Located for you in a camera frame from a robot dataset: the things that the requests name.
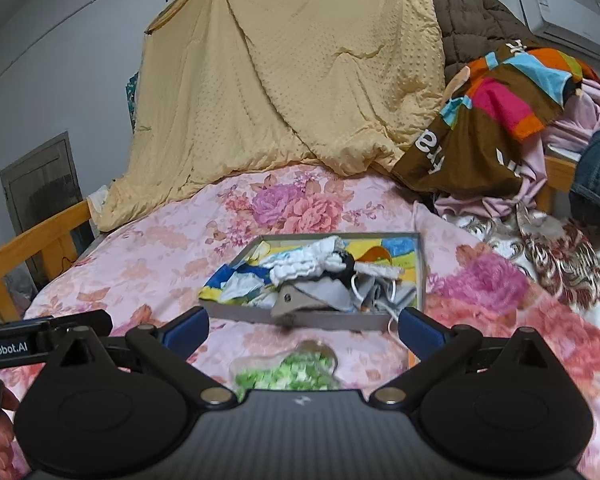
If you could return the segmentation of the white knitted sock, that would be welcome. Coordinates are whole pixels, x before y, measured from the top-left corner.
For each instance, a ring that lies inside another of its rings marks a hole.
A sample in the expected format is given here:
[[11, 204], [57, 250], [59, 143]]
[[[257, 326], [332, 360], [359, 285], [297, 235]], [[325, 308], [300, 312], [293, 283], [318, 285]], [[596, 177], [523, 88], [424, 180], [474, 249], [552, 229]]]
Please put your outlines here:
[[296, 249], [268, 255], [260, 261], [260, 266], [268, 269], [275, 286], [298, 278], [319, 278], [325, 272], [338, 270], [340, 258], [336, 252], [344, 248], [346, 244], [339, 236], [330, 236]]

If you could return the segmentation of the maroon gold patterned blanket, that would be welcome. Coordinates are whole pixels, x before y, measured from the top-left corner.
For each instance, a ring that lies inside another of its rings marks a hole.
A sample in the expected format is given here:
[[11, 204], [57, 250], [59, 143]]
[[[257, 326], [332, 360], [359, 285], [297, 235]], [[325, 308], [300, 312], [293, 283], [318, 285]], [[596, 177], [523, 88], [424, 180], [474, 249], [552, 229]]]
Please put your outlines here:
[[504, 218], [445, 214], [486, 243], [550, 296], [600, 328], [600, 231], [518, 205]]

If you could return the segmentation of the grey cloth face mask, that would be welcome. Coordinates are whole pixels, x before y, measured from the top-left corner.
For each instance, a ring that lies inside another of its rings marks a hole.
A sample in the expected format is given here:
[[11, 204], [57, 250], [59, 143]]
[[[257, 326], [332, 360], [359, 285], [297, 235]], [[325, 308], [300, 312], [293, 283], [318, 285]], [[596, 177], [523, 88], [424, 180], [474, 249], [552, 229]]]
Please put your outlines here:
[[417, 284], [401, 278], [401, 269], [396, 266], [356, 262], [350, 292], [358, 310], [385, 314], [390, 322], [398, 322], [407, 307], [418, 306]]

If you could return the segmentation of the pink floral bed cover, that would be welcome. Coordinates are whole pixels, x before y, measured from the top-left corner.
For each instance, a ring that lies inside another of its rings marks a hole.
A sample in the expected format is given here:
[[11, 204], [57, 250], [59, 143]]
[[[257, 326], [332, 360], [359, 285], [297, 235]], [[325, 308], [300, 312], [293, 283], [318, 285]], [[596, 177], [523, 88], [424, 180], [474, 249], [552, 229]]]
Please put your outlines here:
[[595, 431], [580, 468], [600, 479], [600, 315], [573, 311], [542, 288], [514, 222], [438, 217], [378, 174], [343, 179], [290, 166], [210, 185], [109, 234], [45, 286], [28, 315], [104, 309], [121, 334], [193, 307], [213, 272], [258, 236], [385, 231], [422, 238], [426, 309], [437, 321], [490, 336], [521, 325], [542, 334], [592, 408]]

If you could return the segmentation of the yellow dotted quilt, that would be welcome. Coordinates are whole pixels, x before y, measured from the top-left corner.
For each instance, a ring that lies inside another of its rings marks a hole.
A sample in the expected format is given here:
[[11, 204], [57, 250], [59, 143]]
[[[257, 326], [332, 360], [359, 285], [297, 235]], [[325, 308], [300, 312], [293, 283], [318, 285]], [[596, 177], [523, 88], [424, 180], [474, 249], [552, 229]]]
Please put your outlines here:
[[232, 174], [389, 170], [437, 115], [432, 0], [174, 0], [146, 29], [125, 174], [104, 232]]

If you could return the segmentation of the brown colourful striped garment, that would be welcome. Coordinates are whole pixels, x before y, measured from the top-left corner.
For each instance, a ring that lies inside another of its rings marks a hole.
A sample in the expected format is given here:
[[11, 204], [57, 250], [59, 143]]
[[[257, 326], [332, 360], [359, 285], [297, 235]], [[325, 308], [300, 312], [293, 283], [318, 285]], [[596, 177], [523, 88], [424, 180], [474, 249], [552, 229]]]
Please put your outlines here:
[[524, 142], [577, 96], [591, 66], [554, 48], [509, 41], [468, 64], [469, 77], [391, 170], [412, 192], [510, 197], [522, 185]]

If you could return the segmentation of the grey tray with cartoon cloth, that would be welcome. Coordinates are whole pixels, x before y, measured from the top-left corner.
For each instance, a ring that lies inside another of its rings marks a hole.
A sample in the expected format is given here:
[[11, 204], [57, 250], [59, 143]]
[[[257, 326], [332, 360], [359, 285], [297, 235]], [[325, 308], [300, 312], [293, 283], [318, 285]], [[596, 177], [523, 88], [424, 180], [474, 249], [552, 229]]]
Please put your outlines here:
[[259, 236], [199, 298], [224, 320], [319, 330], [384, 330], [425, 305], [422, 242], [411, 232]]

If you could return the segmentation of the white air conditioner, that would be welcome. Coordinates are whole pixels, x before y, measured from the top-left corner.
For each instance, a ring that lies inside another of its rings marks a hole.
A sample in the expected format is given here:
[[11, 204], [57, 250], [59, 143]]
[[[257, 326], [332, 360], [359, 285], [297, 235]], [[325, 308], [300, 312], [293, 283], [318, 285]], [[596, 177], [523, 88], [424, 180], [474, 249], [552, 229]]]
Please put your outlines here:
[[519, 0], [535, 36], [600, 58], [600, 14], [576, 0]]

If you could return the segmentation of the lilac cloth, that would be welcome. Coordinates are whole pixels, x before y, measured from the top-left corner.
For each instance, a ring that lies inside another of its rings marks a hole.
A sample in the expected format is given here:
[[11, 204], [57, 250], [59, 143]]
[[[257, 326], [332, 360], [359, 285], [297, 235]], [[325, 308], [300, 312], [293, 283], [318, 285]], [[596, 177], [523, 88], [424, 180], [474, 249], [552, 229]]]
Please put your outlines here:
[[517, 195], [470, 200], [440, 198], [434, 203], [437, 213], [502, 218], [513, 212], [517, 204], [551, 211], [554, 194], [569, 191], [577, 163], [597, 131], [600, 131], [600, 84], [585, 79], [582, 92], [569, 99], [562, 116], [524, 148], [522, 187]]

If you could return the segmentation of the orange ribbed band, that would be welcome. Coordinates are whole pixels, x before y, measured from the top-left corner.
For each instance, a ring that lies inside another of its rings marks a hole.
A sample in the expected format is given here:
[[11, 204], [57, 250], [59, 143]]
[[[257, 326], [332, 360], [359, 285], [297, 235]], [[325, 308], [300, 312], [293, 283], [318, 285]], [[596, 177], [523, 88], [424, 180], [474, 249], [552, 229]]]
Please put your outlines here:
[[364, 254], [355, 257], [355, 261], [364, 263], [387, 261], [388, 263], [392, 263], [392, 258], [387, 248], [378, 245], [368, 248]]

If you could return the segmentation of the grey sock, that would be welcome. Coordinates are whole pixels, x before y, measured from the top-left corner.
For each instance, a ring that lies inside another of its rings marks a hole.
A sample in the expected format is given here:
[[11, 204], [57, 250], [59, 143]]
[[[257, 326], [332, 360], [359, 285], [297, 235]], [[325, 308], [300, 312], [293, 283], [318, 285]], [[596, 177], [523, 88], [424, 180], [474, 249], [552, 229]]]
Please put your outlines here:
[[355, 305], [350, 289], [339, 280], [325, 276], [319, 280], [296, 281], [294, 288], [313, 300], [339, 312], [353, 312]]

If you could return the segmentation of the grey wall cabinet door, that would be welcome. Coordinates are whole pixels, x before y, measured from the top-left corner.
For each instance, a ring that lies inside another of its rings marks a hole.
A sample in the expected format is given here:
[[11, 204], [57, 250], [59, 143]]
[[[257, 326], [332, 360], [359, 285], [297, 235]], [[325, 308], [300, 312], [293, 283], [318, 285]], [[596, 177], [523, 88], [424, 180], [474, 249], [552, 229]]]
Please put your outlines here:
[[17, 235], [83, 200], [67, 131], [6, 166], [0, 179]]

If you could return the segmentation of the navy white dotted sock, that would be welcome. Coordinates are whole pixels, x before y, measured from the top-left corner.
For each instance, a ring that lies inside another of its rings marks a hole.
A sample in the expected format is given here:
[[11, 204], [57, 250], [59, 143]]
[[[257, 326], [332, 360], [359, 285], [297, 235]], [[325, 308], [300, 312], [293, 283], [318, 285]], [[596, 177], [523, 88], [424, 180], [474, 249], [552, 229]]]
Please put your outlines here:
[[355, 276], [355, 258], [345, 250], [338, 250], [336, 255], [340, 258], [340, 266], [337, 271], [332, 271], [332, 277], [348, 286], [351, 278]]

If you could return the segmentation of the brown quilted jacket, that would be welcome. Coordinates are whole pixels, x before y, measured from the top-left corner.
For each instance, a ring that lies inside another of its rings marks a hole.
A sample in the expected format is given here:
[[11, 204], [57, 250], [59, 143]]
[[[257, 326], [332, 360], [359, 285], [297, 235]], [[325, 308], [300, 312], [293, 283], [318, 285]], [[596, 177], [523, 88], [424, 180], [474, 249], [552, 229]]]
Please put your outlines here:
[[509, 40], [542, 44], [500, 0], [432, 0], [441, 30], [445, 82]]

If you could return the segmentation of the blue denim jeans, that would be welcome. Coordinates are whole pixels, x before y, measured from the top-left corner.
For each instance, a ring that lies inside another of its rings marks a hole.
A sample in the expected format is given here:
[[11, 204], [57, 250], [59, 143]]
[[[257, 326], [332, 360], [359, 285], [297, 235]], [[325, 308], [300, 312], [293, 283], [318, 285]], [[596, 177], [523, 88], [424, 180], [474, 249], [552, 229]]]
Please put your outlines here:
[[600, 226], [600, 130], [581, 154], [569, 190], [571, 217], [587, 226]]

